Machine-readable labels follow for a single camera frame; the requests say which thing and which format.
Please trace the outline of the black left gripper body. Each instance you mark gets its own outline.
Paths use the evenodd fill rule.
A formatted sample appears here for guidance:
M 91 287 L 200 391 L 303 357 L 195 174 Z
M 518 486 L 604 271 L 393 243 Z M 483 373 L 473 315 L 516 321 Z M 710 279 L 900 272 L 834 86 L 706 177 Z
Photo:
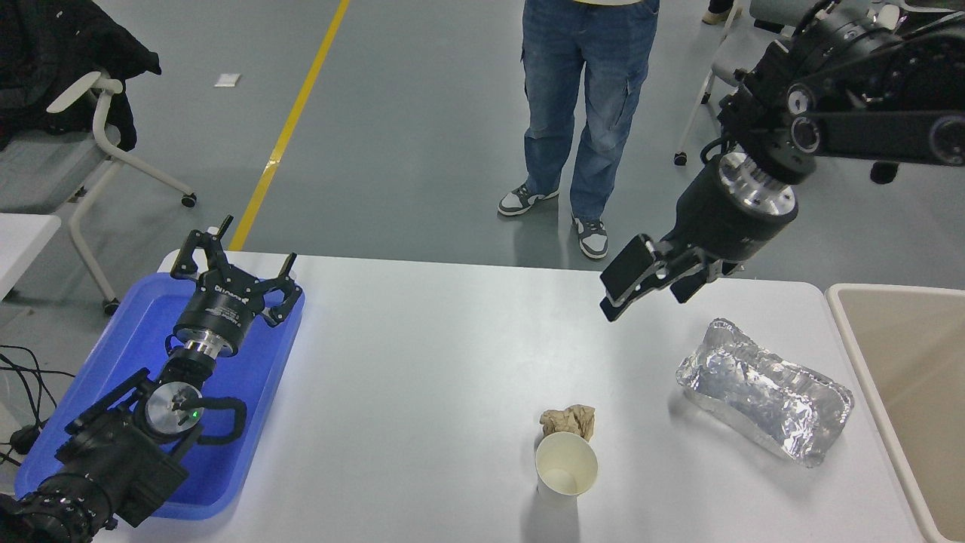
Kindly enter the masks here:
M 220 343 L 219 356 L 236 355 L 251 329 L 254 317 L 265 308 L 263 296 L 255 296 L 258 278 L 245 271 L 205 271 L 195 292 L 175 324 L 175 337 Z

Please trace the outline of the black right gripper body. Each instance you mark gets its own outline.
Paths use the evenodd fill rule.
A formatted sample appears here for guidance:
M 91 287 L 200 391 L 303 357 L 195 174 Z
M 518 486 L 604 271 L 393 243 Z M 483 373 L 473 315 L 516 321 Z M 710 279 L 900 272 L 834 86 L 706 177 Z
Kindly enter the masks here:
M 726 185 L 718 162 L 710 162 L 679 197 L 675 225 L 663 240 L 674 247 L 700 248 L 721 260 L 748 260 L 798 216 L 790 188 L 777 199 L 776 207 L 744 203 Z

